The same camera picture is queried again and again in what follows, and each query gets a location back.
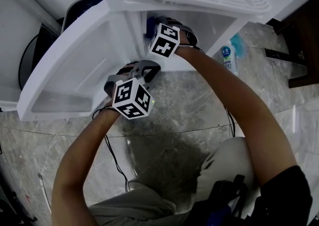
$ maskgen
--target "sleeve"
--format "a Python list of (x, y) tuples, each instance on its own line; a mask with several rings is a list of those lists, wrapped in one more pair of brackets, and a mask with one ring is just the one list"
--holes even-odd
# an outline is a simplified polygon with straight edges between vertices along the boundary
[(306, 226), (312, 197), (299, 166), (291, 167), (261, 188), (248, 225)]

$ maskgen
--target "black cable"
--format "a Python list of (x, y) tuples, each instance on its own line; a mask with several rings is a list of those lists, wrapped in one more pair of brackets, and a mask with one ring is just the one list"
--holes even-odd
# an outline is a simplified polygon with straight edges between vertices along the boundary
[(235, 122), (234, 122), (234, 119), (233, 119), (233, 116), (230, 114), (230, 112), (227, 110), (227, 113), (228, 113), (228, 115), (229, 115), (229, 117), (230, 117), (230, 119), (231, 119), (231, 122), (233, 123), (233, 137), (235, 137), (236, 136), (236, 127), (235, 127)]
[(232, 131), (232, 134), (233, 134), (233, 137), (236, 136), (236, 127), (235, 127), (235, 122), (234, 122), (234, 119), (233, 119), (233, 116), (230, 114), (230, 112), (228, 111), (228, 109), (224, 106), (229, 118), (231, 119), (231, 122), (232, 122), (232, 125), (233, 125), (233, 131)]
[[(117, 110), (115, 110), (115, 109), (112, 108), (112, 107), (104, 107), (104, 108), (101, 108), (101, 109), (97, 109), (97, 110), (93, 113), (92, 119), (94, 119), (94, 116), (95, 116), (97, 113), (100, 113), (100, 112), (103, 111), (103, 110), (112, 110), (112, 111), (116, 111), (116, 112), (117, 112)], [(119, 172), (121, 175), (124, 176), (124, 179), (125, 179), (125, 191), (128, 192), (128, 191), (130, 190), (129, 181), (128, 181), (126, 175), (125, 175), (124, 172), (121, 170), (121, 168), (120, 168), (120, 166), (119, 166), (119, 164), (118, 164), (118, 161), (117, 161), (116, 156), (115, 156), (115, 154), (114, 154), (114, 152), (113, 152), (113, 149), (112, 149), (112, 147), (111, 147), (111, 143), (110, 143), (109, 138), (108, 138), (107, 135), (104, 136), (104, 140), (105, 140), (105, 142), (106, 142), (106, 145), (107, 145), (107, 147), (108, 147), (110, 153), (112, 154), (112, 156), (113, 156), (113, 158), (114, 158), (115, 165), (116, 165), (116, 169), (118, 170), (118, 172)]]

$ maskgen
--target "wristband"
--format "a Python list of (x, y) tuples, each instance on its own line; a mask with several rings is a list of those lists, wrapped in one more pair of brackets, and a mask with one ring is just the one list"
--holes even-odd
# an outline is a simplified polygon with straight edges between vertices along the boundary
[(92, 120), (94, 119), (95, 115), (96, 114), (99, 114), (100, 112), (102, 112), (103, 110), (111, 110), (111, 111), (115, 111), (118, 113), (118, 111), (116, 109), (114, 109), (112, 106), (106, 106), (106, 107), (103, 107), (101, 109), (97, 109), (94, 111), (94, 113), (92, 114)]
[(195, 45), (190, 45), (190, 44), (179, 44), (178, 47), (190, 47), (190, 48), (194, 48), (197, 49), (198, 51), (201, 51), (202, 53), (205, 53), (202, 49), (200, 49), (199, 47), (195, 46)]

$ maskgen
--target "dark wooden cabinet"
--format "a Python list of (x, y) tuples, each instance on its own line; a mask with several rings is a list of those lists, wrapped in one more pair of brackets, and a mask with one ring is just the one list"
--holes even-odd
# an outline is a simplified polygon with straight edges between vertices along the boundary
[(274, 30), (283, 34), (289, 56), (304, 59), (308, 74), (289, 80), (289, 88), (319, 83), (319, 0), (309, 0)]

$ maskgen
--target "refrigerator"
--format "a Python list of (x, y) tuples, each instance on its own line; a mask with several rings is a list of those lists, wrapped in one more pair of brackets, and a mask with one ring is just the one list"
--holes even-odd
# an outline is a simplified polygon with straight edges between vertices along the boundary
[(22, 121), (88, 116), (107, 98), (108, 76), (132, 61), (152, 60), (162, 71), (193, 71), (176, 55), (148, 54), (149, 17), (164, 15), (191, 27), (197, 46), (213, 56), (247, 22), (271, 9), (269, 0), (103, 0), (42, 57), (20, 94), (18, 115)]

